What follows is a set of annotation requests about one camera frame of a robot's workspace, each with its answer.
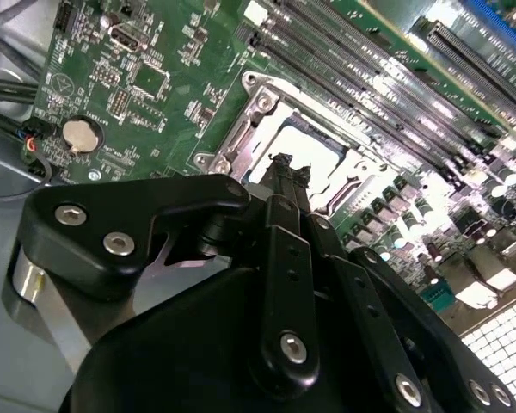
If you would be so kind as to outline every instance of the wire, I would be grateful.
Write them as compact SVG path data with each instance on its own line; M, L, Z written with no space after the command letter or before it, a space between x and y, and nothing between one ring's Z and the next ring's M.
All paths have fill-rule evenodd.
M50 165L44 154L42 152L35 151L33 152L33 155L44 167L44 171L46 172L44 178L42 178L38 185L36 185L33 188L30 188L28 191L13 195L0 195L0 203L13 202L15 200L24 200L33 192L45 187L45 185L47 185L47 183L51 181L53 175L52 166Z
M20 142L20 140L17 138L15 133L6 132L0 127L0 134L3 135L5 138L9 138L11 140L14 140L15 142Z
M34 103L34 98L34 95L22 95L15 92L0 91L0 101L4 102L24 103L27 105L32 105Z
M35 95L38 91L38 84L12 82L10 80L0 79L0 90Z
M27 73L35 80L40 79L40 70L34 62L19 53L14 47L0 39L0 53L3 54L11 63Z
M20 128L21 124L12 120L2 114L0 114L0 128L5 132L17 134L17 130Z
M36 151L36 145L34 144L34 136L27 138L27 140L25 141L25 146L27 147L27 151L29 152Z
M15 19L19 14L28 9L30 6L36 3L36 0L19 0L13 6L8 7L5 10L0 11L0 26L10 20Z

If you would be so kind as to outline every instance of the cpu socket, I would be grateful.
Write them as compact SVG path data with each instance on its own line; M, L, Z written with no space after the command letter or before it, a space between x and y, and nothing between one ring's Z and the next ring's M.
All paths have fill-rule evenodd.
M243 86L249 100L219 150L193 158L203 172L258 183L273 156L291 155L293 169L310 166L310 207L325 215L362 182L384 173L384 163L367 150L369 138L326 102L253 71L243 74Z

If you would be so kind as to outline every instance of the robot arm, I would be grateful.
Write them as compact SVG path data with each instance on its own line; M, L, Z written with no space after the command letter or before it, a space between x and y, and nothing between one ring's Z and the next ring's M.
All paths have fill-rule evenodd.
M16 319L47 331L77 375L64 411L516 412L390 266L343 249L306 179L277 156L262 195L227 176L32 195L9 281ZM167 267L231 265L135 316L158 240Z

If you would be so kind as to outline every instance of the blue connector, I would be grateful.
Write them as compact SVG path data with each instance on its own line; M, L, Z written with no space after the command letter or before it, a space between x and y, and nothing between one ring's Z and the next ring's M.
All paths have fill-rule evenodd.
M516 52L516 31L510 28L484 0L461 0L461 3Z
M455 295L444 279L440 279L437 284L422 290L421 297L438 314L455 302Z

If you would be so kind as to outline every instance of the red wire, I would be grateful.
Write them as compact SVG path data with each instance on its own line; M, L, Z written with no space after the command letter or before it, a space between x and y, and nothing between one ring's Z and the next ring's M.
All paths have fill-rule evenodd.
M26 144L27 144L27 149L29 151L31 151L31 152L36 151L36 145L34 144L34 137L33 136L27 138Z

